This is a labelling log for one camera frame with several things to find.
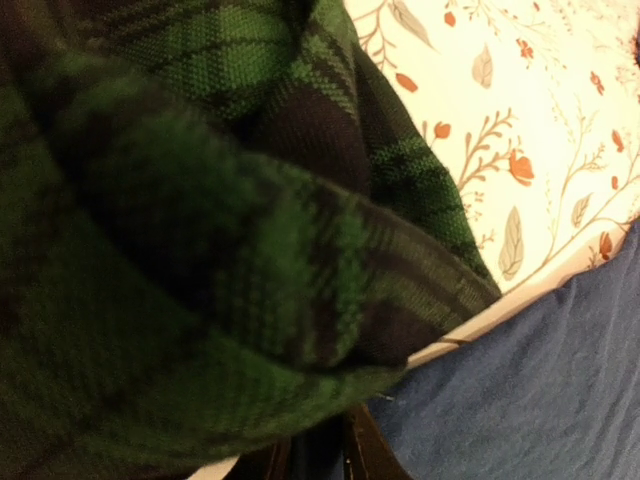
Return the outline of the navy blue t-shirt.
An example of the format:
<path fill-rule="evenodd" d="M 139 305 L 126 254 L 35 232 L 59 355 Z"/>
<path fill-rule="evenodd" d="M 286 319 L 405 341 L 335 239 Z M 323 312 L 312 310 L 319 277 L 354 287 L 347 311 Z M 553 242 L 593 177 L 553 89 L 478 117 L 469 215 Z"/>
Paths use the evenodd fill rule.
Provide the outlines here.
<path fill-rule="evenodd" d="M 416 479 L 639 475 L 639 232 L 370 409 Z"/>

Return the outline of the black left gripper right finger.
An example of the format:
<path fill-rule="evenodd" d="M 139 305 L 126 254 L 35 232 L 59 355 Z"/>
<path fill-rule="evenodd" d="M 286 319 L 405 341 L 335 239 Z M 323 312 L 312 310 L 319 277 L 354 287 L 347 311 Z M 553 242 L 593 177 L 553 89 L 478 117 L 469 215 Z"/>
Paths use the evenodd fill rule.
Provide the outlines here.
<path fill-rule="evenodd" d="M 411 480 L 365 404 L 344 414 L 344 478 Z"/>

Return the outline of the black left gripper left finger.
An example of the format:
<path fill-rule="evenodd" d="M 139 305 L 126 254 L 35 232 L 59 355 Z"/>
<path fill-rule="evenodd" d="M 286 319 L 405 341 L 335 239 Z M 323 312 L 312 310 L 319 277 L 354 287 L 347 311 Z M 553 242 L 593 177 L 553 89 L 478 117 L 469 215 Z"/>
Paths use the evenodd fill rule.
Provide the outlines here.
<path fill-rule="evenodd" d="M 291 439 L 243 454 L 227 474 L 227 480 L 289 480 Z"/>

